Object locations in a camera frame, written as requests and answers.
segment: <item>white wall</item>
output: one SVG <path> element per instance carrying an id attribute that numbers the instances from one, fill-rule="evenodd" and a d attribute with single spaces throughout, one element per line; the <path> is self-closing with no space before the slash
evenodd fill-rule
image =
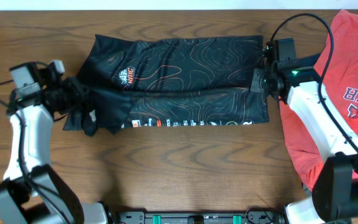
<path id="1" fill-rule="evenodd" d="M 358 9 L 358 0 L 0 0 L 0 10 Z"/>

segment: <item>shirt logo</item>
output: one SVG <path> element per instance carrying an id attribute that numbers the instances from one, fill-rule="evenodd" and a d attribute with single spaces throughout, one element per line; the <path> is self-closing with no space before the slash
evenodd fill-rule
<path id="1" fill-rule="evenodd" d="M 131 85 L 134 82 L 135 77 L 135 68 L 127 67 L 121 72 L 119 72 L 119 79 L 121 79 L 121 84 Z"/>
<path id="2" fill-rule="evenodd" d="M 141 126 L 141 125 L 140 125 L 140 120 L 132 120 L 132 126 L 133 126 L 134 128 L 140 127 L 140 126 Z"/>
<path id="3" fill-rule="evenodd" d="M 358 110 L 358 89 L 347 87 L 345 95 L 343 96 L 345 100 L 356 102 L 355 104 L 350 103 L 347 107 L 347 116 L 350 118 L 357 117 L 357 110 Z"/>

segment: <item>green connector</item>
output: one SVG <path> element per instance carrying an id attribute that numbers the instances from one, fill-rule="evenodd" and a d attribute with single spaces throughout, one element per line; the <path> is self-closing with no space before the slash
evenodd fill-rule
<path id="1" fill-rule="evenodd" d="M 233 224 L 241 224 L 241 216 L 233 215 Z"/>
<path id="2" fill-rule="evenodd" d="M 153 224 L 161 224 L 161 216 L 154 215 L 153 216 Z"/>

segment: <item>wood grain surface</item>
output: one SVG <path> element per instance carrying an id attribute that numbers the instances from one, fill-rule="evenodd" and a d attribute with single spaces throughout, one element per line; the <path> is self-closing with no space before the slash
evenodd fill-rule
<path id="1" fill-rule="evenodd" d="M 42 11 L 0 12 L 0 82 L 28 61 L 63 60 L 75 75 L 95 34 L 126 40 L 264 35 L 302 11 Z M 312 11 L 331 22 L 337 11 Z M 277 38 L 294 37 L 298 56 L 322 51 L 324 27 L 310 18 L 284 26 Z M 12 84 L 0 86 L 7 100 Z M 285 149 L 278 108 L 270 122 L 250 126 L 131 128 L 92 138 L 53 127 L 53 168 L 80 200 L 104 200 L 117 210 L 244 211 L 280 208 L 305 197 Z M 12 131 L 0 106 L 0 181 Z"/>

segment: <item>red shirt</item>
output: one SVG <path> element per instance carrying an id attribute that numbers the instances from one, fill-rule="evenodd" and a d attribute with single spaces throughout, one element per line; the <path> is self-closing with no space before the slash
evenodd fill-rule
<path id="1" fill-rule="evenodd" d="M 331 101 L 358 135 L 358 15 L 341 10 L 334 18 L 331 30 L 334 53 L 324 84 Z M 320 75 L 329 47 L 328 38 L 314 66 Z M 280 108 L 288 153 L 302 182 L 312 189 L 323 168 L 318 148 L 295 112 L 282 102 Z"/>

